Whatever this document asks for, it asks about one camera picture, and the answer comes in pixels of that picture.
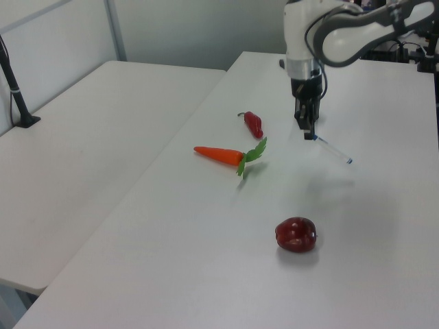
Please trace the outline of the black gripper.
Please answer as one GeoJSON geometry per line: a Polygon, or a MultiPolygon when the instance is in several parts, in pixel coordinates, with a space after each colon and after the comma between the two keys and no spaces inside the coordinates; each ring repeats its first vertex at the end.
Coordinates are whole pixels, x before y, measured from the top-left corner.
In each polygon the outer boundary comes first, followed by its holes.
{"type": "Polygon", "coordinates": [[[322,78],[291,79],[291,87],[292,95],[296,98],[294,118],[299,128],[304,130],[305,140],[310,141],[316,134],[315,124],[320,115],[320,98],[323,95],[322,78]]]}

